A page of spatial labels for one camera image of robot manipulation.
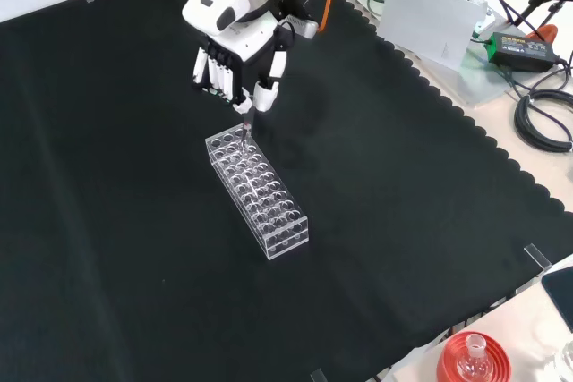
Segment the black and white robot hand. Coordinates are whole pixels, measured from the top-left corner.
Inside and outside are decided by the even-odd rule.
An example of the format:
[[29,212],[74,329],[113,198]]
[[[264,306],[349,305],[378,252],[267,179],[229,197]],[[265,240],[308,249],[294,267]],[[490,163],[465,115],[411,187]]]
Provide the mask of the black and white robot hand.
[[182,11],[204,37],[192,70],[193,84],[242,115],[253,108],[272,108],[292,35],[271,12],[241,22],[249,7],[249,0],[188,0]]

